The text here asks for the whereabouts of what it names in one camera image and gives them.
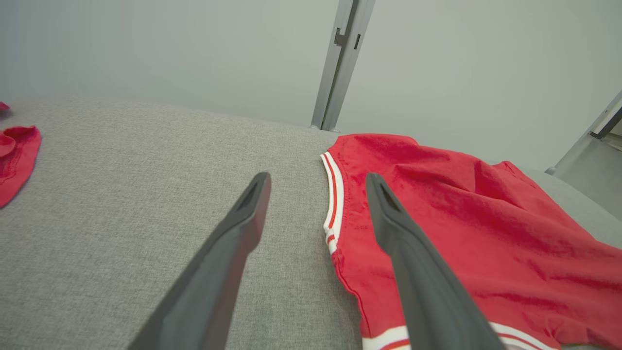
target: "red cloth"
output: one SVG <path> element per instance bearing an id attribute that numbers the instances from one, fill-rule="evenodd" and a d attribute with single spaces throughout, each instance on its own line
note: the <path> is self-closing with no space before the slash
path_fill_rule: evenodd
<path id="1" fill-rule="evenodd" d="M 369 172 L 383 176 L 503 343 L 622 348 L 622 250 L 596 241 L 513 164 L 392 135 L 340 136 L 322 160 L 326 241 L 358 299 L 364 348 L 409 343 L 391 261 L 373 234 Z"/>
<path id="2" fill-rule="evenodd" d="M 28 180 L 40 144 L 41 134 L 35 126 L 15 126 L 0 133 L 0 207 Z"/>

